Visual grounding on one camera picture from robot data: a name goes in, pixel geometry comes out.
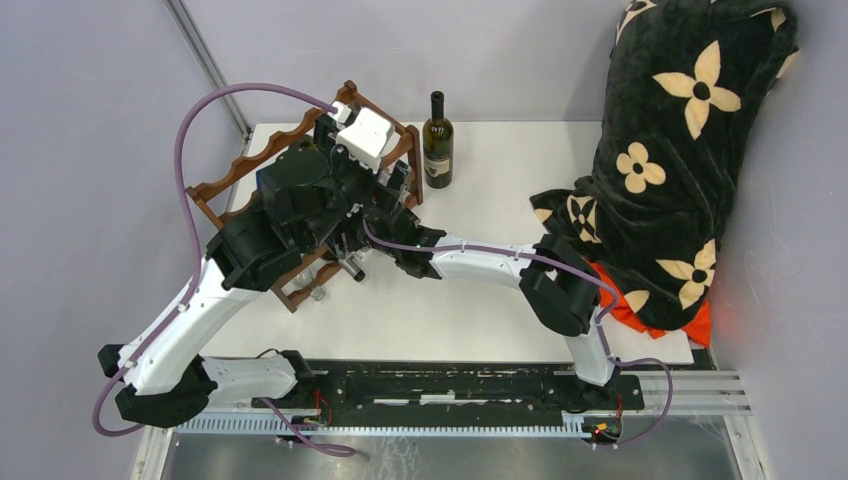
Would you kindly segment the green wine bottle brown label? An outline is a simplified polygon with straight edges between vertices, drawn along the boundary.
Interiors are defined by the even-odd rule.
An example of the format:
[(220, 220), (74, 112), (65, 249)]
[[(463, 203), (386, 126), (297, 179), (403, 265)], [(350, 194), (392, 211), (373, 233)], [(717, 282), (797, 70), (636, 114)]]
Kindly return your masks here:
[(337, 263), (355, 282), (362, 282), (366, 278), (365, 271), (354, 259), (339, 259)]

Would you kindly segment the brown wooden wine rack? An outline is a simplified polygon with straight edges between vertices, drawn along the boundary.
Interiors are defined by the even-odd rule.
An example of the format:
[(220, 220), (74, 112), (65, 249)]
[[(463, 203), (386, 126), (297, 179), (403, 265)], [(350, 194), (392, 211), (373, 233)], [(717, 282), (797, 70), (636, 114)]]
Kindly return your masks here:
[[(358, 92), (357, 85), (347, 80), (343, 86), (337, 91), (335, 99), (349, 107), (360, 109), (367, 107), (374, 110), (384, 118), (388, 119), (394, 125), (394, 132), (400, 136), (398, 143), (388, 153), (382, 155), (381, 169), (389, 167), (393, 162), (406, 159), (413, 170), (409, 181), (410, 196), (405, 202), (406, 207), (414, 208), (421, 205), (424, 201), (423, 189), (423, 168), (421, 166), (421, 142), (419, 130), (412, 125), (404, 125), (392, 115), (386, 113), (381, 107), (372, 102), (370, 99)], [(276, 158), (280, 153), (286, 151), (293, 145), (300, 143), (300, 140), (312, 131), (316, 125), (316, 121), (322, 111), (313, 107), (304, 113), (300, 124), (290, 130), (282, 131), (275, 129), (272, 131), (269, 139), (262, 144), (262, 149), (253, 156), (241, 156), (232, 161), (230, 170), (220, 180), (212, 183), (203, 182), (196, 186), (189, 186), (185, 189), (185, 193), (195, 203), (210, 222), (217, 228), (222, 229), (224, 225), (232, 220), (238, 213), (236, 210), (226, 211), (220, 215), (213, 212), (209, 207), (208, 202), (220, 195), (228, 188), (237, 184), (239, 180), (245, 176), (258, 170), (268, 161)], [(327, 260), (329, 253), (325, 247), (319, 247), (317, 250), (306, 256), (294, 271), (281, 276), (272, 286), (271, 292), (282, 302), (282, 304), (294, 313), (298, 306), (307, 300), (307, 294), (286, 294), (283, 288), (288, 285), (291, 280), (296, 277), (302, 270), (312, 266), (312, 264), (323, 258)], [(332, 261), (328, 265), (321, 267), (316, 279), (319, 285), (324, 285), (332, 276), (339, 272), (342, 268), (337, 261)]]

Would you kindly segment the clear square bottle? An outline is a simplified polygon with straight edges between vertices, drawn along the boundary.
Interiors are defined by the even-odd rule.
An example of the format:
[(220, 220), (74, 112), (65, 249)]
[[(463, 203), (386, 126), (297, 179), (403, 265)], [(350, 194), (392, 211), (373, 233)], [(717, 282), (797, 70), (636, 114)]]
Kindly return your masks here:
[(290, 285), (292, 294), (307, 294), (316, 302), (326, 296), (324, 287), (317, 283), (316, 274), (311, 267), (302, 270), (291, 280)]

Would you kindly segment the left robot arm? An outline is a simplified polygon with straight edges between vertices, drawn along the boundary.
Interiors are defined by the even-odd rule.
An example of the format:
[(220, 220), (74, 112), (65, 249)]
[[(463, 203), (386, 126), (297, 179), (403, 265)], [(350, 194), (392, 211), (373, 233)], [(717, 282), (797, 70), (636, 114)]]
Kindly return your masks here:
[(132, 342), (100, 350), (122, 419), (169, 428), (216, 404), (265, 397), (306, 405), (314, 381), (298, 352), (216, 358), (201, 350), (280, 278), (297, 275), (307, 255), (328, 249), (341, 259), (363, 249), (363, 213), (401, 209), (409, 174), (403, 161), (368, 166), (340, 144), (296, 145), (262, 168), (250, 201), (209, 241), (164, 312)]

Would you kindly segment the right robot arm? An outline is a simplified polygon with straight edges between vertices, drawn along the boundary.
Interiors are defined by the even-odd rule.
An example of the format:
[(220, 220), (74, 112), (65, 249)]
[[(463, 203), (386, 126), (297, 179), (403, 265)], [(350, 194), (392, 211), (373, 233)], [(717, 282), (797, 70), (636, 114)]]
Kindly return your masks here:
[(325, 240), (338, 258), (374, 249), (415, 278), (474, 280), (522, 293), (547, 329), (564, 337), (579, 379), (580, 400), (602, 408), (618, 393), (619, 368), (602, 332), (604, 283), (570, 245), (545, 234), (535, 243), (467, 240), (421, 224), (410, 210), (366, 208), (346, 215)]

